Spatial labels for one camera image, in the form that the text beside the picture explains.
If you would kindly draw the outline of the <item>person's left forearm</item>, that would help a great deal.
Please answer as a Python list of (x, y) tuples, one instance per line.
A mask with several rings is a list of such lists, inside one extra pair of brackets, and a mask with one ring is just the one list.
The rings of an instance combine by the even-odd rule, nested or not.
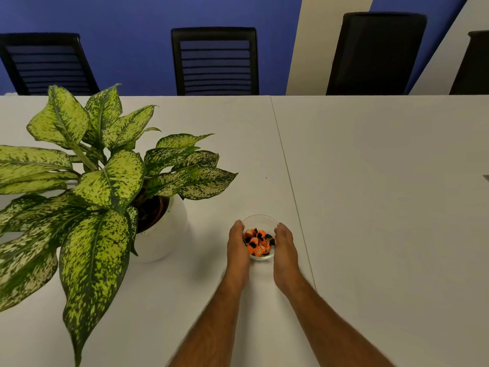
[(243, 286), (224, 275), (167, 367), (230, 367)]

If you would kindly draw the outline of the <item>black slatted office chair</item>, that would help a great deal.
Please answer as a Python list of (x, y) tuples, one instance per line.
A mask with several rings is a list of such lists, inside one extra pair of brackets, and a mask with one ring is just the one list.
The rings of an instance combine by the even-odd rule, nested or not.
[(174, 28), (171, 39), (178, 96), (260, 94), (256, 28)]
[(0, 59), (20, 96), (46, 95), (52, 85), (75, 96), (100, 91), (77, 33), (0, 34)]

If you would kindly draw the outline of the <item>person's right hand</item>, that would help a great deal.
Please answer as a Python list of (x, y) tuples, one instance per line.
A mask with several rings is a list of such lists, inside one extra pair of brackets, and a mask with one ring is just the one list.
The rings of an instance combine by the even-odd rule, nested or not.
[(298, 253), (278, 252), (274, 250), (273, 279), (278, 289), (289, 298), (303, 278), (298, 264)]

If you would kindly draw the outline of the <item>person's left hand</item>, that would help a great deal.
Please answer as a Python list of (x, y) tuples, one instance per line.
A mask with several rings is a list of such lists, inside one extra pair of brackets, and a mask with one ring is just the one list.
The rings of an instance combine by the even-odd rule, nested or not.
[(228, 250), (227, 265), (223, 276), (224, 283), (236, 293), (241, 293), (249, 281), (250, 257), (247, 247), (241, 250)]

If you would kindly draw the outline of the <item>green speckled leafy plant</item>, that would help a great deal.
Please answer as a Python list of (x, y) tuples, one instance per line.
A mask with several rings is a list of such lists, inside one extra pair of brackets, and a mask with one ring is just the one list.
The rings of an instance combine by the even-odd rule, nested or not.
[(66, 88), (47, 89), (46, 106), (28, 123), (36, 141), (63, 148), (0, 145), (0, 195), (21, 196), (0, 210), (0, 312), (48, 283), (59, 271), (64, 325), (75, 367), (113, 302), (137, 234), (163, 217), (174, 196), (199, 201), (225, 191), (238, 173), (200, 150), (206, 135), (173, 134), (141, 156), (135, 151), (156, 105), (122, 116), (119, 84), (83, 106)]

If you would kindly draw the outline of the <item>pile of orange wrapped candies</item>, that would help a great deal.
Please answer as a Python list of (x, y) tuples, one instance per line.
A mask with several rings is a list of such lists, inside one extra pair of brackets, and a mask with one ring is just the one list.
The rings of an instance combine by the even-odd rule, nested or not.
[(264, 230), (257, 228), (245, 230), (243, 242), (252, 258), (266, 260), (273, 256), (275, 237)]

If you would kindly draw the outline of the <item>person's right forearm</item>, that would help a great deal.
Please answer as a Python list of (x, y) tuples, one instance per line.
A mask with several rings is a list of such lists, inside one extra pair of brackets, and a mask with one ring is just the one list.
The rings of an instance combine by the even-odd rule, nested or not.
[(320, 367), (395, 367), (341, 318), (302, 277), (288, 279), (285, 295)]

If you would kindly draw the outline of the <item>white round plant pot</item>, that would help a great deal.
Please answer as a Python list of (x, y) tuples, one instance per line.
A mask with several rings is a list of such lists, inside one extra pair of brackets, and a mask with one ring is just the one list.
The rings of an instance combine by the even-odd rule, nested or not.
[(136, 235), (134, 248), (138, 253), (132, 258), (137, 263), (151, 263), (168, 256), (184, 237), (188, 228), (188, 214), (179, 195), (161, 197), (167, 203), (162, 216), (147, 229)]

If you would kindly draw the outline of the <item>small clear glass bowl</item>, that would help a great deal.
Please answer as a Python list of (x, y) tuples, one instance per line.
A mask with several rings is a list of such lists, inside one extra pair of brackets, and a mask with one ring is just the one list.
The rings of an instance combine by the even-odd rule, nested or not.
[(275, 228), (278, 222), (268, 215), (255, 214), (245, 218), (242, 224), (242, 241), (250, 258), (256, 261), (272, 259), (276, 245)]

